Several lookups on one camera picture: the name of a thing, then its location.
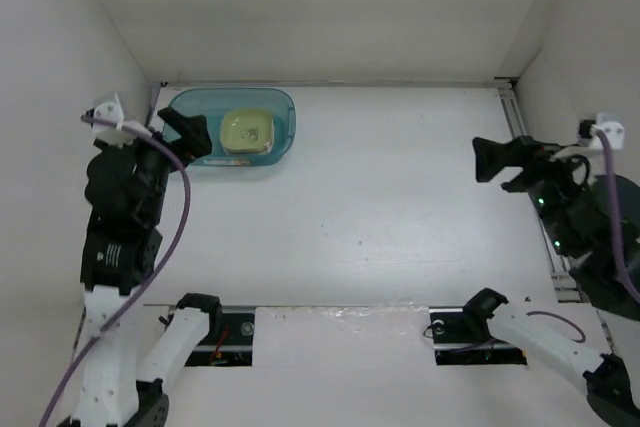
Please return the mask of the green plate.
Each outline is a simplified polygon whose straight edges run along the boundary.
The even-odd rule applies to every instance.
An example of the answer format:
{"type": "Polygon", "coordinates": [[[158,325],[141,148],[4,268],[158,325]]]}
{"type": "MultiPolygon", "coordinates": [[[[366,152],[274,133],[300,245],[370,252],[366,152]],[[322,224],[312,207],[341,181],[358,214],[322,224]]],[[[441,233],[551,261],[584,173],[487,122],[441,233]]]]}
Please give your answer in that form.
{"type": "Polygon", "coordinates": [[[228,112],[221,121],[219,140],[222,148],[224,145],[244,142],[274,142],[274,137],[274,118],[266,109],[235,109],[228,112]]]}

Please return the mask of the yellow plate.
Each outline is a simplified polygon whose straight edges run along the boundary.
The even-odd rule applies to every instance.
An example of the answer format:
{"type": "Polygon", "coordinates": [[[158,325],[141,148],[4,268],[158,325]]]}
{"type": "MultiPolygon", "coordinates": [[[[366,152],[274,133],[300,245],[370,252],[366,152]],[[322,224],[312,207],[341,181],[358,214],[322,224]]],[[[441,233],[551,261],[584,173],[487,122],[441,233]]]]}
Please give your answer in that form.
{"type": "Polygon", "coordinates": [[[247,142],[224,145],[223,150],[227,155],[268,155],[273,149],[273,141],[268,140],[264,143],[252,143],[247,142]]]}

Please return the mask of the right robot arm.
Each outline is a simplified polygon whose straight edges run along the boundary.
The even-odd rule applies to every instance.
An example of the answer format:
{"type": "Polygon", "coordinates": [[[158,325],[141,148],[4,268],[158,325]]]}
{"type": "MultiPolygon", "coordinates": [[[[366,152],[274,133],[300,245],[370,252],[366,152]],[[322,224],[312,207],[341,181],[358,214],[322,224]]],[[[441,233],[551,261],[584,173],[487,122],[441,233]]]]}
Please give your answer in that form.
{"type": "Polygon", "coordinates": [[[608,327],[612,353],[587,344],[576,323],[567,337],[547,324],[560,314],[528,310],[493,289],[476,293],[463,308],[462,328],[473,340],[504,342],[536,358],[566,379],[609,426],[639,423],[639,187],[616,174],[613,149],[604,132],[605,172],[576,181],[590,161],[571,146],[529,136],[507,143],[472,141],[476,180],[487,183],[506,168],[520,173],[502,184],[507,193],[526,193],[555,252],[577,260],[570,277],[608,327]]]}

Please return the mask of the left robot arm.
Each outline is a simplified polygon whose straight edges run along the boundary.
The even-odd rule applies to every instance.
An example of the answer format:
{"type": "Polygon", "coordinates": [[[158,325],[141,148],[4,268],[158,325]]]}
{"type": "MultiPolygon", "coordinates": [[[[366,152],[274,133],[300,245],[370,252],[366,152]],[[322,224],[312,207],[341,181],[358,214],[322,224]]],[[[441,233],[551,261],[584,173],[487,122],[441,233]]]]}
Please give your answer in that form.
{"type": "Polygon", "coordinates": [[[47,425],[76,369],[83,370],[78,401],[64,426],[163,426],[169,391],[195,347],[222,334],[218,297],[187,293],[165,318],[165,331],[138,357],[140,297],[178,246],[191,207],[188,165],[209,155],[203,115],[164,108],[160,118],[178,137],[163,135],[121,113],[96,107],[82,116],[98,154],[87,166],[91,206],[81,260],[88,339],[74,356],[43,414],[47,425]]]}

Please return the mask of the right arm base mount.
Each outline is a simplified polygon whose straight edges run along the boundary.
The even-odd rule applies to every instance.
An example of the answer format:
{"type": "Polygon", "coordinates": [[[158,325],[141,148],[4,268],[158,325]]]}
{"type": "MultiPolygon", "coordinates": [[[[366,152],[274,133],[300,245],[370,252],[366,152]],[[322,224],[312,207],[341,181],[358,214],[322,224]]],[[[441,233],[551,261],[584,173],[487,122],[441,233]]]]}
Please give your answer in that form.
{"type": "Polygon", "coordinates": [[[522,350],[470,329],[461,311],[430,311],[423,337],[432,344],[439,367],[527,364],[522,350]]]}

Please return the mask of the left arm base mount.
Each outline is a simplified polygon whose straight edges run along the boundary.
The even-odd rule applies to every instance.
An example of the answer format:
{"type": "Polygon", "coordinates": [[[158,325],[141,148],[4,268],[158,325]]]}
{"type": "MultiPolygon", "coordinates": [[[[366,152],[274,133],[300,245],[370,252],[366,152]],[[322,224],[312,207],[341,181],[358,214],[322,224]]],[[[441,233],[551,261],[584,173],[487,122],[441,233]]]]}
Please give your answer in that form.
{"type": "Polygon", "coordinates": [[[253,312],[222,315],[221,327],[207,335],[189,355],[188,367],[250,367],[254,339],[253,312]]]}

